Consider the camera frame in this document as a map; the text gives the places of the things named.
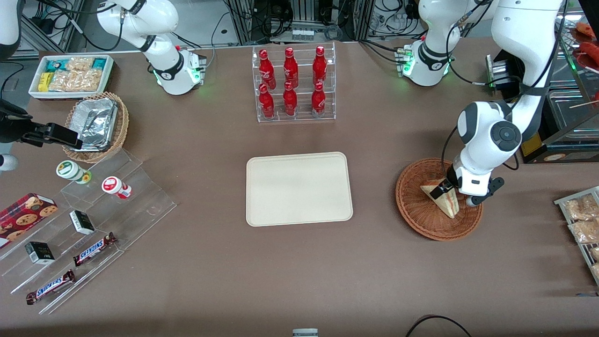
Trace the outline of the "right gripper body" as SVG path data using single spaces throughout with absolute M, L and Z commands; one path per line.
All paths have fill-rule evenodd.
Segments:
M 0 142 L 12 143 L 34 132 L 35 123 L 32 116 L 17 105 L 13 105 L 4 99 L 0 103 Z

